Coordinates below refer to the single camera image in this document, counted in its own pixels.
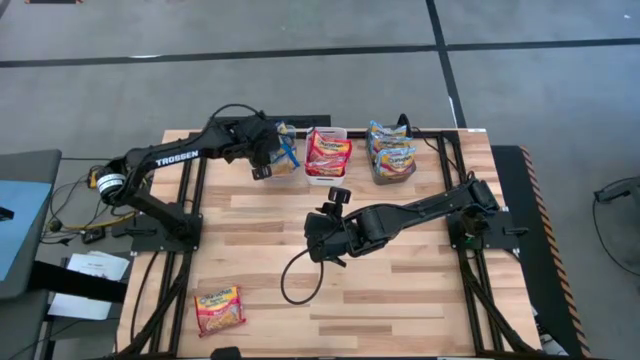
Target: wooden tabletop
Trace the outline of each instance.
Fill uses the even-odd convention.
[[[187,134],[188,130],[166,131],[163,142]],[[460,139],[467,170],[486,180],[504,205],[487,133],[460,130]],[[352,191],[345,212],[380,202],[405,204],[444,191],[438,154],[422,140],[414,140],[414,146],[417,172],[405,183],[376,186],[364,141],[355,140],[342,185]],[[192,169],[191,187],[197,164]],[[152,194],[175,201],[181,171],[182,165],[157,170]],[[326,264],[322,289],[310,304],[285,302],[280,275],[305,249],[305,217],[327,200],[327,193],[326,187],[309,186],[300,169],[289,178],[254,181],[246,160],[230,165],[209,160],[201,208],[205,225],[191,268],[179,356],[209,356],[213,349],[227,346],[256,357],[474,353],[458,260],[449,247],[444,219],[407,229],[384,249],[362,258],[344,257],[346,269]],[[485,256],[496,305],[528,344],[540,348],[520,265],[502,250],[486,250]],[[150,258],[141,254],[133,263],[118,328],[121,349],[129,343],[133,306]],[[165,254],[158,256],[142,293],[136,333],[155,309],[164,259]],[[288,274],[289,296],[306,298],[318,272],[319,264],[299,259]],[[193,296],[230,285],[241,287],[247,323],[199,338]],[[478,308],[484,344],[491,348],[486,314],[479,303]],[[172,317],[170,308],[161,350],[168,347]]]

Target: gray floor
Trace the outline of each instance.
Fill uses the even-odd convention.
[[[448,43],[640,36],[634,0],[437,0]],[[433,44],[422,0],[12,1],[0,20],[0,60],[180,54],[326,46]],[[638,175],[637,46],[451,53],[469,127],[494,144],[531,151],[594,356],[640,352],[640,279],[606,257],[591,219],[592,191]],[[400,112],[452,127],[436,53],[0,69],[0,152],[56,147],[65,156],[119,155],[167,128],[199,128],[218,106],[246,102],[271,114],[333,115],[363,126]],[[64,162],[59,183],[91,162]],[[86,221],[94,193],[64,213]],[[637,209],[599,208],[605,240],[640,270]],[[43,247],[57,262],[126,240]],[[100,356],[113,334],[62,341],[57,359]]]

